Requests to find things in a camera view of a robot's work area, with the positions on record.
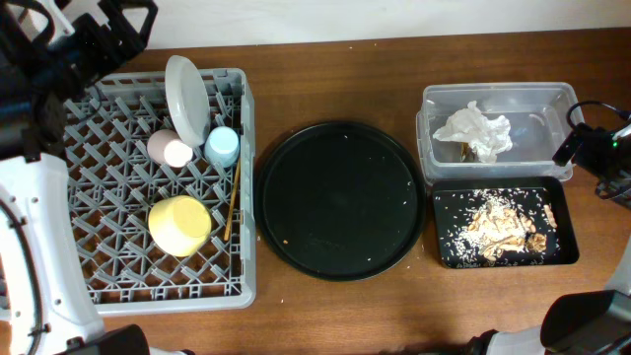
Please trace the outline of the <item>grey round plate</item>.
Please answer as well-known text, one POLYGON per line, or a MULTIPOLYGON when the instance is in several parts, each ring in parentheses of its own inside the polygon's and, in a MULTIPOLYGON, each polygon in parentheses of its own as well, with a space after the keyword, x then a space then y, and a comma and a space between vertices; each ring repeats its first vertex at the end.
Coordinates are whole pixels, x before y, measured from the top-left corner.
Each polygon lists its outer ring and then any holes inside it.
POLYGON ((188 58, 179 55, 169 58, 165 91, 179 138, 192 148, 203 145, 211 126, 209 98, 199 70, 188 58))

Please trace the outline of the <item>white napkin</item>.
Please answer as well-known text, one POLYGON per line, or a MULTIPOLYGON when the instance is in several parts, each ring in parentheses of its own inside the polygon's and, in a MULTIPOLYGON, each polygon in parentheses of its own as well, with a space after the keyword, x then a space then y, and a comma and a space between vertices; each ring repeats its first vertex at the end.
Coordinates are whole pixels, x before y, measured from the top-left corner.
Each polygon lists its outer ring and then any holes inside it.
POLYGON ((513 148, 511 128, 505 115, 490 119, 477 107, 477 101, 471 101, 466 108, 452 114, 433 138, 442 142, 467 143, 478 162, 494 164, 499 154, 513 148))

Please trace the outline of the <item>pink plastic cup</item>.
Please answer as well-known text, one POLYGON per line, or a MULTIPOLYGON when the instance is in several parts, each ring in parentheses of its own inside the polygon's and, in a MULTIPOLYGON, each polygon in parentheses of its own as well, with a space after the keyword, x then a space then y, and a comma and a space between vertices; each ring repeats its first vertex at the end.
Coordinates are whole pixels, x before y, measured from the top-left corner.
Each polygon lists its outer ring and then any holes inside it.
POLYGON ((172 130, 153 133, 147 142, 149 157, 161 165, 182 168, 193 158, 193 150, 172 130))

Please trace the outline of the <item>food scraps and rice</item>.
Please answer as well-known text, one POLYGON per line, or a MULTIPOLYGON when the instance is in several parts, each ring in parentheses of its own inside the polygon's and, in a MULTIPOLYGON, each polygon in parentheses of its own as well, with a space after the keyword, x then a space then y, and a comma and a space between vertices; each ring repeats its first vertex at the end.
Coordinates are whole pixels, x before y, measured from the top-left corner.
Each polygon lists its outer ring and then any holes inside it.
POLYGON ((540 188, 477 188, 434 195, 442 261, 450 268, 542 264, 560 249, 560 221, 540 188))

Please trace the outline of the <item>light blue plastic cup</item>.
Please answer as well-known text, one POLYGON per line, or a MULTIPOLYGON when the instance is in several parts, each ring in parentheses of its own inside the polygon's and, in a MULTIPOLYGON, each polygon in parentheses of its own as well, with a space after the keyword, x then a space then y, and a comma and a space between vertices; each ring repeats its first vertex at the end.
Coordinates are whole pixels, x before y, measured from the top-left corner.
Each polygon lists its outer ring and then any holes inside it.
POLYGON ((239 158, 240 137, 228 126, 214 128, 204 145, 204 156, 212 165, 231 167, 239 158))

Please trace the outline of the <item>wooden chopstick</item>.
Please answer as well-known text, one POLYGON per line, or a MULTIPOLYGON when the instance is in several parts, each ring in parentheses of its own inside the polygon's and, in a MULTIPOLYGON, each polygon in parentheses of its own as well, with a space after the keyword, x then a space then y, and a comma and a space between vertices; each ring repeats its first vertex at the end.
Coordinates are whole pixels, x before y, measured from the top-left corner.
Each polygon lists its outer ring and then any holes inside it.
POLYGON ((238 159, 236 169, 235 169, 235 175, 233 179, 233 185, 232 185, 231 196, 230 196, 228 216, 227 216, 227 221, 226 221, 226 228, 225 228, 225 233, 224 233, 224 242, 228 242, 232 234, 234 210, 235 210, 235 205, 236 205, 236 200, 237 200, 237 194, 239 191, 240 180, 241 180, 241 158, 238 159))

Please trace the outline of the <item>yellow bowl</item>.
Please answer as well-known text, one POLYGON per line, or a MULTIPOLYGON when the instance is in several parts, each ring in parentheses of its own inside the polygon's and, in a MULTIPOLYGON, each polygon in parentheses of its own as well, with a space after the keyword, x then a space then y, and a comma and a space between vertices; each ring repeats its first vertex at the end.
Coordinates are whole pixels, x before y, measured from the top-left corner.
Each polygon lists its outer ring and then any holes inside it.
POLYGON ((150 209, 148 227, 153 241, 163 252, 187 257, 206 243, 212 220, 200 201, 179 195, 161 200, 150 209))

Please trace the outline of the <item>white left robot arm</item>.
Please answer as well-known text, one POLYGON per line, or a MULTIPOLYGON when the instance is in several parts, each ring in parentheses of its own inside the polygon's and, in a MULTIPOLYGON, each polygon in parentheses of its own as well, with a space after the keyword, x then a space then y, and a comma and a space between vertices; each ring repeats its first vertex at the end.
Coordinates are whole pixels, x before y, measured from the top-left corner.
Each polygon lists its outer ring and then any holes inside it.
POLYGON ((26 1, 44 27, 27 35, 15 3, 1 5, 1 264, 13 354, 147 354, 142 329, 106 330, 88 295, 68 208, 64 105, 147 46, 157 5, 140 28, 128 1, 103 1, 99 24, 63 16, 59 1, 26 1))

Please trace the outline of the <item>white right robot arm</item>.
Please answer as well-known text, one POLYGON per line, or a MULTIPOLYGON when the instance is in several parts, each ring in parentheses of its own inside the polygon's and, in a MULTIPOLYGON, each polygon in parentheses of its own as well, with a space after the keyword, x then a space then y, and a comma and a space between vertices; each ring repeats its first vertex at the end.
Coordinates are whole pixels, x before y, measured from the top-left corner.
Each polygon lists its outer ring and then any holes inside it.
MULTIPOLYGON (((598 178, 596 195, 630 206, 630 125, 607 131, 576 125, 553 156, 598 178)), ((602 291, 565 295, 539 327, 489 330, 473 337, 464 354, 628 354, 630 352, 630 249, 602 291)))

